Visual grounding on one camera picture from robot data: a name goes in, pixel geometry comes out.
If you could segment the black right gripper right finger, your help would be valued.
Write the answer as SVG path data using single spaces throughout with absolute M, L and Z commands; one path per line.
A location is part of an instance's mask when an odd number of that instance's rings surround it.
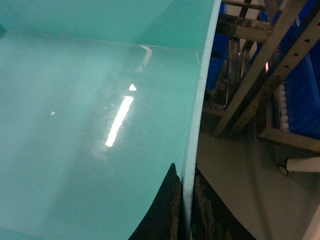
M 195 169 L 191 233 L 194 240 L 254 240 L 201 171 Z

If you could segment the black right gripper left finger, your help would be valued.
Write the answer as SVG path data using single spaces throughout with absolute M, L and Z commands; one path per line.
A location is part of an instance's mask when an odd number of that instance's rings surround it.
M 179 238 L 182 183 L 172 163 L 147 213 L 130 240 L 177 240 Z

